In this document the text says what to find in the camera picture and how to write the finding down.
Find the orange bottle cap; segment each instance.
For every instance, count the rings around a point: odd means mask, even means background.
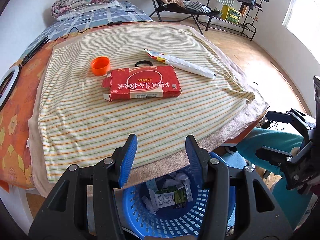
[[[107,57],[97,57],[91,62],[92,72],[96,76],[103,76],[111,70],[110,59]]]

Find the black folding chair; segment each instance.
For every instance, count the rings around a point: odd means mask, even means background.
[[[158,15],[159,21],[162,22],[162,19],[161,19],[161,16],[160,16],[160,12],[163,12],[163,11],[190,14],[190,16],[184,18],[183,20],[179,20],[179,21],[176,21],[176,22],[181,22],[181,21],[184,21],[184,20],[189,19],[190,17],[192,17],[194,19],[197,27],[199,28],[200,33],[203,35],[202,30],[201,30],[201,28],[200,28],[200,26],[198,24],[198,21],[195,18],[195,15],[197,16],[197,18],[199,17],[199,15],[205,15],[205,16],[209,16],[209,21],[208,21],[208,24],[207,24],[207,27],[206,27],[205,30],[207,31],[209,29],[210,22],[211,22],[211,19],[213,17],[212,12],[210,12],[210,13],[199,13],[199,12],[196,12],[196,11],[185,9],[185,8],[179,6],[176,3],[165,4],[161,0],[152,0],[152,3],[153,3],[153,6],[154,6],[155,10],[152,12],[152,14],[149,15],[149,17],[151,17],[152,15],[154,15],[156,13]]]

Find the barcode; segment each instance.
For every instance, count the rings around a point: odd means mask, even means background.
[[[137,98],[156,98],[157,94],[143,94],[143,95],[137,95]]]

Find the blue checkered bedsheet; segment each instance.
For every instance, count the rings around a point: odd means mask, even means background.
[[[142,10],[130,2],[119,2],[119,6],[99,9],[91,12],[82,13],[66,20],[55,22],[46,28],[26,49],[25,56],[28,52],[45,36],[49,36],[50,40],[67,35],[71,32],[86,30],[88,28],[106,25],[110,22],[143,22],[152,21]]]

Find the black cable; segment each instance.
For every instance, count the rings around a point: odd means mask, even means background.
[[[119,23],[118,25],[122,25],[122,24],[124,24],[124,23],[132,23],[132,22],[121,22],[121,23]],[[67,35],[66,37],[60,36],[60,37],[56,38],[55,40],[49,40],[49,41],[56,41],[56,40],[59,39],[59,38],[63,38],[63,39],[66,40],[66,39],[69,37],[69,34],[71,33],[71,31],[72,31],[73,28],[76,28],[76,30],[78,31],[78,33],[84,33],[84,32],[87,31],[87,30],[94,29],[94,28],[99,28],[99,27],[103,27],[103,26],[112,26],[112,22],[107,23],[107,24],[104,24],[104,25],[99,25],[99,26],[95,26],[95,27],[90,27],[90,28],[85,29],[85,30],[82,31],[82,32],[79,31],[76,26],[74,26],[74,27],[72,27],[72,28],[70,29],[70,31],[69,31],[69,33],[68,33],[68,35]]]
[[[276,122],[273,121],[272,123],[274,123],[274,125],[273,125],[273,126],[270,126],[270,127],[268,128],[268,130],[270,130],[271,128],[277,126],[277,123],[276,123]]]

